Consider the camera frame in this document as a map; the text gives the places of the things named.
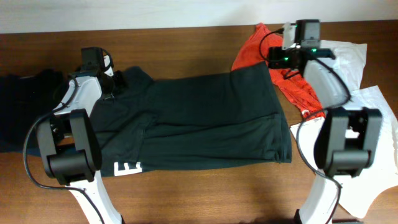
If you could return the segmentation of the dark green polo shirt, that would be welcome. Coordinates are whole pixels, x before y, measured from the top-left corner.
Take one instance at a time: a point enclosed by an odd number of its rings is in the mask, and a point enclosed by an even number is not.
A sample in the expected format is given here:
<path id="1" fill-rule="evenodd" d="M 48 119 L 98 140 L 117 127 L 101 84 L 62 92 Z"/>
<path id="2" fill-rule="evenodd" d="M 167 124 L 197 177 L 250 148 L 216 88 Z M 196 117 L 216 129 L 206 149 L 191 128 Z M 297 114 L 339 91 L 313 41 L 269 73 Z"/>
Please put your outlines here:
<path id="1" fill-rule="evenodd" d="M 210 170 L 290 163 L 292 141 L 268 67 L 154 80 L 139 67 L 126 86 L 98 100 L 90 121 L 102 152 L 101 174 L 118 170 Z"/>

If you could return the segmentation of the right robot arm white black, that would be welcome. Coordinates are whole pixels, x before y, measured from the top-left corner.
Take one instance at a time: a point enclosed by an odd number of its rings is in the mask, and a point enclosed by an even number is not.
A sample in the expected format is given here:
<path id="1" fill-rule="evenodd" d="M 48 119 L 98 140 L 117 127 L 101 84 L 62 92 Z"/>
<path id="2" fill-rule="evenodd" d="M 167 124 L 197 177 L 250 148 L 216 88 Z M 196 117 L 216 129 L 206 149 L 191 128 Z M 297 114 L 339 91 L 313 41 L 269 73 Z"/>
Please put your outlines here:
<path id="1" fill-rule="evenodd" d="M 269 68 L 286 69 L 286 80 L 301 74 L 322 105 L 299 126 L 308 124 L 310 118 L 320 113 L 326 116 L 312 149 L 316 165 L 310 165 L 304 153 L 299 153 L 316 176 L 305 203 L 296 210 L 293 222 L 331 223 L 342 192 L 342 184 L 336 178 L 357 177 L 372 166 L 382 114 L 378 109 L 344 107 L 351 101 L 351 93 L 332 68 L 335 54 L 331 49 L 321 47 L 318 19 L 286 22 L 276 32 L 283 36 L 283 41 L 280 47 L 269 48 Z"/>

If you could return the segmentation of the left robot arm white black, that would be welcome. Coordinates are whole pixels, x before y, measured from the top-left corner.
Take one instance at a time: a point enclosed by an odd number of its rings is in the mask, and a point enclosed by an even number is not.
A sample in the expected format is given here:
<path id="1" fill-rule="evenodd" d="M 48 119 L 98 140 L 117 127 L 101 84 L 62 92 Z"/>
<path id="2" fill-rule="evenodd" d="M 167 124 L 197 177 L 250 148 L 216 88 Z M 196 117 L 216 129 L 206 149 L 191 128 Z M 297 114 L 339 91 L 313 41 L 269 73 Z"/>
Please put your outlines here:
<path id="1" fill-rule="evenodd" d="M 79 71 L 68 74 L 69 87 L 59 104 L 29 128 L 22 150 L 24 169 L 42 189 L 69 191 L 90 223 L 124 223 L 102 181 L 101 149 L 90 122 L 95 103 L 112 96 L 119 77 L 105 49 L 83 48 L 81 57 Z M 30 172 L 27 145 L 32 133 L 36 133 L 44 171 L 57 180 L 57 186 L 39 183 Z"/>

